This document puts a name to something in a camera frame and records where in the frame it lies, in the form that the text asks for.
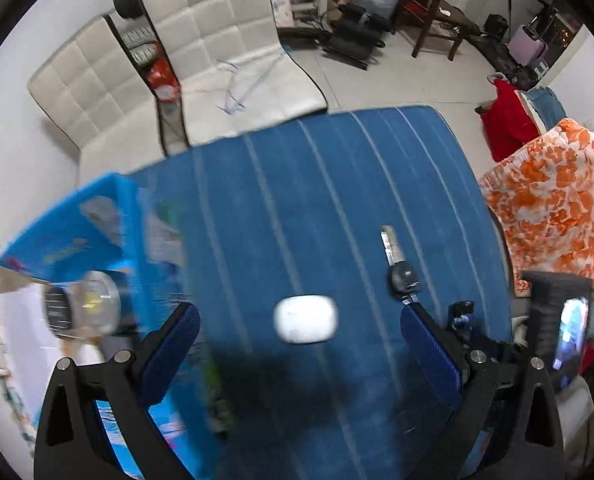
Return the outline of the red garment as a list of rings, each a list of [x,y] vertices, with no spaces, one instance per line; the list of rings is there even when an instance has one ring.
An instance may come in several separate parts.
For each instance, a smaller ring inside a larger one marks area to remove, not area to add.
[[[522,105],[516,88],[500,77],[491,79],[495,99],[475,109],[479,115],[491,157],[502,162],[539,136],[536,123]]]

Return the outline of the white padded chair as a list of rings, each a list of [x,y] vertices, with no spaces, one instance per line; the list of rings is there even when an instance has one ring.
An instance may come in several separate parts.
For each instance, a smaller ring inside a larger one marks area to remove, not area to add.
[[[78,148],[78,183],[132,174],[166,157],[154,92],[107,15],[66,41],[30,77],[28,91]]]
[[[286,52],[271,0],[141,0],[181,87],[187,142],[204,145],[324,112]]]

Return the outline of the orange floral fabric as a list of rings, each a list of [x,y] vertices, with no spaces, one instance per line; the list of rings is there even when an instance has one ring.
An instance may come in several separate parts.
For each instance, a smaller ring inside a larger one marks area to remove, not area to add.
[[[510,256],[515,295],[525,271],[568,273],[594,287],[594,132],[571,118],[479,179]]]

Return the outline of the car key with fob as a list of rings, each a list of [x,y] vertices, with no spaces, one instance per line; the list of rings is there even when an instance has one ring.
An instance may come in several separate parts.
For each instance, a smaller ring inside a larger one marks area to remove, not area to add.
[[[390,294],[402,304],[411,304],[417,300],[419,278],[411,263],[404,258],[392,226],[382,226],[381,239],[388,262],[387,281]]]

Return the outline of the pink suitcase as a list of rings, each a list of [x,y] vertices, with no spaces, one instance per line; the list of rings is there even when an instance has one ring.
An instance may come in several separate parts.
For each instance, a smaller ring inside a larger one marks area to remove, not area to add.
[[[510,38],[507,49],[517,64],[528,66],[544,55],[547,45],[529,26],[521,25]]]

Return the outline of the blue denim garment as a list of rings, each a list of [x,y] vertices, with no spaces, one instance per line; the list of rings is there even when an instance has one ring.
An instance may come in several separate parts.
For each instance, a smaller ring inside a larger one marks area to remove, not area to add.
[[[527,98],[547,130],[567,117],[562,103],[550,87],[534,87],[527,92]]]

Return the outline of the brown wooden chair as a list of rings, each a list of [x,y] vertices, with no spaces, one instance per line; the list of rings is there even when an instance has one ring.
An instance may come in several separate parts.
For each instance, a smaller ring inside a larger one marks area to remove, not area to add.
[[[480,27],[465,13],[446,0],[400,0],[404,18],[419,26],[412,58],[417,58],[428,38],[450,41],[448,60],[454,61],[462,42],[470,36],[480,36]]]

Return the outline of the right white padded chair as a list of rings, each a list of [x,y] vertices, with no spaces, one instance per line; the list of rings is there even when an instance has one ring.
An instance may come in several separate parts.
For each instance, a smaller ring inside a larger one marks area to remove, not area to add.
[[[187,142],[204,145],[324,112],[286,52],[271,0],[141,0],[181,87]]]

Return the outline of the silver metal tin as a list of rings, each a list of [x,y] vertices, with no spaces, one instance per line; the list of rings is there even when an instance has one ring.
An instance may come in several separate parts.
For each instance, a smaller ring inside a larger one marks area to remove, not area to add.
[[[43,292],[43,316],[56,337],[103,337],[122,324],[124,274],[89,271],[76,282],[54,284]]]

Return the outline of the left white padded chair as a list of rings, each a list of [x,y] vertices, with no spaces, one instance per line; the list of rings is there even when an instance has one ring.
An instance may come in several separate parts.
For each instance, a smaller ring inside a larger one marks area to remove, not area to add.
[[[166,157],[154,92],[107,15],[66,41],[30,77],[28,91],[78,148],[78,183],[132,174]]]

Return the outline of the black weight bench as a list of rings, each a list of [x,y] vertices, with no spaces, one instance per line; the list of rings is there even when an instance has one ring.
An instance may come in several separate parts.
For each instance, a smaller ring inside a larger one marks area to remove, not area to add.
[[[340,19],[323,51],[352,66],[366,70],[376,48],[385,47],[383,36],[393,31],[400,0],[349,0],[340,6]]]

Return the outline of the blue cardboard milk box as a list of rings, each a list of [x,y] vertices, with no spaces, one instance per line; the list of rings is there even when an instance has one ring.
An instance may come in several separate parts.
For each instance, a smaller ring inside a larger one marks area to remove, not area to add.
[[[212,479],[219,388],[180,234],[144,188],[95,180],[0,255],[30,279],[2,300],[4,341],[37,396],[38,479]]]

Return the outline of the blue striped tablecloth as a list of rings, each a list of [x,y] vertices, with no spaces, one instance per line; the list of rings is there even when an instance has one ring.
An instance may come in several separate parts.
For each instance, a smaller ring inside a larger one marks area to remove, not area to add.
[[[191,148],[134,176],[180,234],[234,426],[219,479],[402,479],[450,411],[400,332],[382,226],[397,233],[438,322],[470,300],[494,339],[510,293],[460,144],[429,106],[355,110]],[[335,336],[287,344],[284,298],[338,309]]]

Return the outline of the white earbuds case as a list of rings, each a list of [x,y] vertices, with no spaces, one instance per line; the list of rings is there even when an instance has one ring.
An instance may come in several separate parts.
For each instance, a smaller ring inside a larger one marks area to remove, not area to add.
[[[276,335],[287,344],[318,344],[335,336],[338,309],[326,296],[292,296],[275,306],[272,321]]]

